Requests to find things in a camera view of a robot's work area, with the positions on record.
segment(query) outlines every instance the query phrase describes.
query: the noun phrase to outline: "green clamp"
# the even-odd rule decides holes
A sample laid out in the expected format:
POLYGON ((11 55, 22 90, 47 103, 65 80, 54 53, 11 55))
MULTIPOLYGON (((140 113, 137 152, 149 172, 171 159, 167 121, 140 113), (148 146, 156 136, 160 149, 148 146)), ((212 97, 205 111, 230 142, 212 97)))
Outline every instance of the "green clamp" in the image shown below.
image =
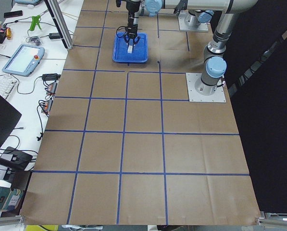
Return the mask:
POLYGON ((41 26, 39 24, 39 22, 41 21, 41 16, 37 15, 37 16, 32 16, 32 23, 30 26, 30 31, 34 31, 34 29, 36 28, 36 25, 38 25, 39 29, 41 30, 41 26))

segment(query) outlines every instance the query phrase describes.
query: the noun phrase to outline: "white mounting plate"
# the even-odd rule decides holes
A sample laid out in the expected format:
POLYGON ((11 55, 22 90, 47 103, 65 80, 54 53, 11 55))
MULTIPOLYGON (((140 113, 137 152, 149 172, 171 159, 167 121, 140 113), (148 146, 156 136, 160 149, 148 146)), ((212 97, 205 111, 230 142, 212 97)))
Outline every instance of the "white mounting plate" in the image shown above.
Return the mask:
POLYGON ((185 23, 185 18, 188 13, 180 13, 178 16, 178 24, 180 26, 180 31, 195 31, 195 32, 208 32, 207 23, 201 23, 198 26, 189 26, 185 23))
POLYGON ((201 78, 202 73, 186 73, 187 89, 190 102, 200 103, 226 103, 223 87, 218 87, 213 95, 201 95, 195 89, 195 83, 198 78, 201 78))

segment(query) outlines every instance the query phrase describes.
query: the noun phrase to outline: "dark wall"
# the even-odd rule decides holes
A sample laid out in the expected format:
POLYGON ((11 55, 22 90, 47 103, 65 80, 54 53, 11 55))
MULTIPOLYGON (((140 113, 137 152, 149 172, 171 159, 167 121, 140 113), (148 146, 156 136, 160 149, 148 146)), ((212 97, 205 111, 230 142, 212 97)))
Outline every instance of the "dark wall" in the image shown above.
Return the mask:
MULTIPOLYGON (((218 24, 219 14, 212 19, 218 24)), ((224 59, 228 68, 225 79, 228 87, 269 49, 287 30, 287 0, 259 0, 249 11, 242 13, 226 44, 224 59)))
POLYGON ((287 39, 231 101, 260 210, 287 213, 287 39))

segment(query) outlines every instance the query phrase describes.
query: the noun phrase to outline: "orange object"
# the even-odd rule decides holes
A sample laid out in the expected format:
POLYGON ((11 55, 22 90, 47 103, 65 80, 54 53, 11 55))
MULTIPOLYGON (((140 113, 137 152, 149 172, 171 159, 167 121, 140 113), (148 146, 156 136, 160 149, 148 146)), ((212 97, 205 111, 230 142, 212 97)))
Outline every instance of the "orange object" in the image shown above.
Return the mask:
POLYGON ((8 39, 11 39, 12 38, 12 33, 11 33, 11 29, 9 27, 7 27, 6 31, 5 31, 5 36, 8 38, 8 39))

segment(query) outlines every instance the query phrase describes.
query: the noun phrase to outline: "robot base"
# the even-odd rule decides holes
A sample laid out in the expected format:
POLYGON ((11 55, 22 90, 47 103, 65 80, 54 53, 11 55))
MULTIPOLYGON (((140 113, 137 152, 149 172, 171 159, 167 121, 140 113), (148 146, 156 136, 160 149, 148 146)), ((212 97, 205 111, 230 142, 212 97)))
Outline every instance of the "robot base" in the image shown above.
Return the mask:
POLYGON ((200 103, 226 103, 225 93, 222 87, 217 88, 213 95, 205 96, 201 95, 195 89, 195 83, 197 79, 201 77, 201 73, 186 73, 188 96, 190 102, 200 102, 200 103))
POLYGON ((180 26, 180 31, 195 31, 195 32, 208 32, 209 29, 206 23, 200 23, 198 25, 189 25, 185 20, 189 17, 189 13, 180 13, 178 16, 178 24, 180 26))

